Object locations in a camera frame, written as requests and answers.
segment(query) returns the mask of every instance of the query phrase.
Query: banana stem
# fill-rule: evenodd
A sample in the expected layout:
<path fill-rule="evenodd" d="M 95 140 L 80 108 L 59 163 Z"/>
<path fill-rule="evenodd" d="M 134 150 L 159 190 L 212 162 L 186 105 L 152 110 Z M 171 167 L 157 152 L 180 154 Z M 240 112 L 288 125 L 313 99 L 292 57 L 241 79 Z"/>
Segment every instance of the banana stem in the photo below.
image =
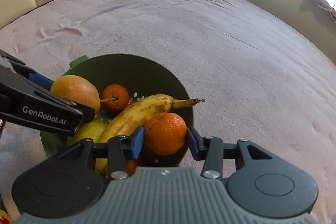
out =
<path fill-rule="evenodd" d="M 189 99 L 189 100 L 174 100 L 173 102 L 173 108 L 182 108 L 182 107 L 189 107 L 189 106 L 195 106 L 199 102 L 205 102 L 205 99 Z"/>
<path fill-rule="evenodd" d="M 117 97 L 112 97 L 110 99 L 104 99 L 104 100 L 100 100 L 101 103 L 106 103 L 106 102 L 111 102 L 111 101 L 116 101 L 118 100 Z"/>

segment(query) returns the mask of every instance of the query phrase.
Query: gray ribbed plate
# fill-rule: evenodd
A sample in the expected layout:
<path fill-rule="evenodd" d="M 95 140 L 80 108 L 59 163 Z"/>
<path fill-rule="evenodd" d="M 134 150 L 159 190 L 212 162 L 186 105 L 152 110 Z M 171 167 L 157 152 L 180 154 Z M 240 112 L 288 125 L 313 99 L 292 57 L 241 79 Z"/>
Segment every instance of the gray ribbed plate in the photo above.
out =
<path fill-rule="evenodd" d="M 23 214 L 16 224 L 316 224 L 308 215 L 276 220 L 240 208 L 218 180 L 194 168 L 138 168 L 130 178 L 109 183 L 102 198 L 77 215 L 42 219 Z"/>

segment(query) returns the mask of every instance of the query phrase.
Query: colander handle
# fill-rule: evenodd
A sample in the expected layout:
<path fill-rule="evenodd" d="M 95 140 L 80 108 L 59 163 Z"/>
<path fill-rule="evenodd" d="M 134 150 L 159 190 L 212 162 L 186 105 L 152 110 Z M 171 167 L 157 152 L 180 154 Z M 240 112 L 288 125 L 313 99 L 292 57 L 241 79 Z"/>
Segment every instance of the colander handle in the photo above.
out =
<path fill-rule="evenodd" d="M 69 64 L 69 66 L 70 66 L 70 68 L 73 68 L 73 67 L 79 65 L 80 63 L 82 63 L 82 62 L 84 62 L 86 60 L 89 60 L 89 59 L 90 58 L 85 54 L 85 55 L 83 55 L 81 57 L 78 57 L 74 61 L 71 61 L 70 64 Z"/>

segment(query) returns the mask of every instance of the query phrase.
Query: bowl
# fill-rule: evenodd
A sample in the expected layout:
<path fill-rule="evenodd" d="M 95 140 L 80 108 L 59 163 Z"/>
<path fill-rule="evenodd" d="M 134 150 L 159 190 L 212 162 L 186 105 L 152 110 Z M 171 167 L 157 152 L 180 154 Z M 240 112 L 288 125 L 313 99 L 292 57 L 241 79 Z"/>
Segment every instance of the bowl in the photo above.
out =
<path fill-rule="evenodd" d="M 189 95 L 177 77 L 162 65 L 147 58 L 130 54 L 108 54 L 94 58 L 82 56 L 70 63 L 70 70 L 64 75 L 78 75 L 90 81 L 99 94 L 111 84 L 124 86 L 130 98 L 141 99 L 153 94 L 167 94 L 176 99 L 189 99 Z M 192 107 L 174 110 L 187 126 L 194 122 Z M 105 112 L 103 118 L 113 119 L 117 114 Z M 66 148 L 66 136 L 41 131 L 41 141 L 48 157 Z M 178 166 L 188 147 L 184 146 L 169 156 L 160 156 L 146 151 L 144 165 L 151 167 Z"/>

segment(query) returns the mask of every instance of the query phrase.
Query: logo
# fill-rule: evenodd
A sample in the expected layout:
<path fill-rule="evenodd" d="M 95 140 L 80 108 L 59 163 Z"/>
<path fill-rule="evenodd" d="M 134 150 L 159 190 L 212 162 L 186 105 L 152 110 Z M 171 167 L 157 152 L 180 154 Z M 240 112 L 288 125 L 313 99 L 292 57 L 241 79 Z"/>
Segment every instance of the logo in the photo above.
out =
<path fill-rule="evenodd" d="M 29 109 L 29 107 L 27 107 L 27 106 L 24 106 L 22 108 L 22 112 L 26 113 L 26 114 L 29 114 L 31 116 L 37 117 L 37 118 L 41 118 L 43 120 L 51 121 L 51 122 L 54 122 L 54 123 L 61 123 L 62 125 L 65 125 L 66 122 L 67 122 L 66 119 L 53 117 L 50 114 L 43 113 L 42 111 L 36 111 L 36 110 Z"/>
<path fill-rule="evenodd" d="M 165 170 L 162 170 L 162 171 L 160 172 L 160 174 L 163 175 L 163 176 L 167 176 L 167 175 L 170 174 L 170 171 L 167 170 L 167 169 L 165 169 Z"/>

